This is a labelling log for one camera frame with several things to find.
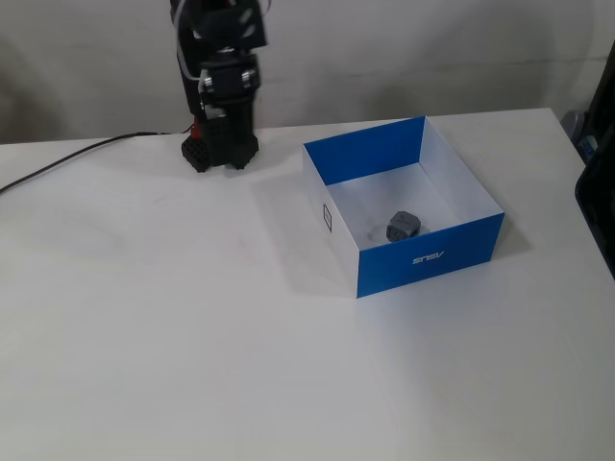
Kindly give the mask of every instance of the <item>gray object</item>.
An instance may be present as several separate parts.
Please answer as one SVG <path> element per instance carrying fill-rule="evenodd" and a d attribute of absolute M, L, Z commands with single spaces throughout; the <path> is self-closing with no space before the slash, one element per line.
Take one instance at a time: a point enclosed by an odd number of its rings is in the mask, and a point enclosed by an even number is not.
<path fill-rule="evenodd" d="M 577 145 L 580 141 L 580 132 L 585 125 L 585 112 L 583 110 L 570 110 L 561 119 L 561 128 L 568 135 L 573 144 Z"/>
<path fill-rule="evenodd" d="M 416 236 L 421 229 L 421 220 L 413 214 L 398 211 L 388 223 L 386 238 L 389 242 L 399 242 Z"/>

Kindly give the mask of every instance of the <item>gray device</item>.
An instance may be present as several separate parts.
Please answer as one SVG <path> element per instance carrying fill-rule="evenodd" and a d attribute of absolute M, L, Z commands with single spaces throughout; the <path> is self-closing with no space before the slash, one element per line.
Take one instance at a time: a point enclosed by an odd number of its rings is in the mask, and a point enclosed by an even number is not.
<path fill-rule="evenodd" d="M 406 211 L 398 211 L 386 228 L 386 238 L 389 242 L 399 242 L 418 235 L 421 220 Z"/>

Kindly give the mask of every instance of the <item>robotic arm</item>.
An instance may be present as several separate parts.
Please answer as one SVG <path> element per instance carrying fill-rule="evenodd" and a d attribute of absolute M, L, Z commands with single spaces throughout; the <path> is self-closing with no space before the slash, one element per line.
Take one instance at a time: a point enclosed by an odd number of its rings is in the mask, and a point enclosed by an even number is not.
<path fill-rule="evenodd" d="M 199 172 L 243 169 L 258 151 L 254 100 L 257 57 L 267 44 L 258 0 L 171 0 L 178 61 L 194 128 L 182 145 Z"/>

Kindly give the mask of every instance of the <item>cardboard box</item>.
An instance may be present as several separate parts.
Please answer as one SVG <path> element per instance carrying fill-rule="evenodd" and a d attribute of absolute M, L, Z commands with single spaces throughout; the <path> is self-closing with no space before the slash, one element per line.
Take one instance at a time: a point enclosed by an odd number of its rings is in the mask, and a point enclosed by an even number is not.
<path fill-rule="evenodd" d="M 489 261 L 504 219 L 427 117 L 310 142 L 304 177 L 357 297 Z M 398 211 L 423 226 L 390 243 Z"/>

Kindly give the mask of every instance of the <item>box wall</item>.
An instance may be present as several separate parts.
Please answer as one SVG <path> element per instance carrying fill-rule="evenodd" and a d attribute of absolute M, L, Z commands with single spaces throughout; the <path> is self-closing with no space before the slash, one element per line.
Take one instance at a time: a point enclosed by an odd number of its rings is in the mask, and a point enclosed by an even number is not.
<path fill-rule="evenodd" d="M 429 118 L 425 123 L 419 162 L 460 221 L 467 223 L 502 213 Z"/>
<path fill-rule="evenodd" d="M 323 183 L 308 152 L 304 149 L 304 184 L 309 204 L 326 235 L 346 278 L 353 290 L 357 292 L 358 280 L 358 247 L 346 227 L 337 206 Z M 331 221 L 325 220 L 325 206 L 331 216 Z"/>
<path fill-rule="evenodd" d="M 504 214 L 499 214 L 360 252 L 357 295 L 372 295 L 489 261 L 503 219 Z"/>
<path fill-rule="evenodd" d="M 419 161 L 425 117 L 329 137 L 306 144 L 325 185 Z"/>

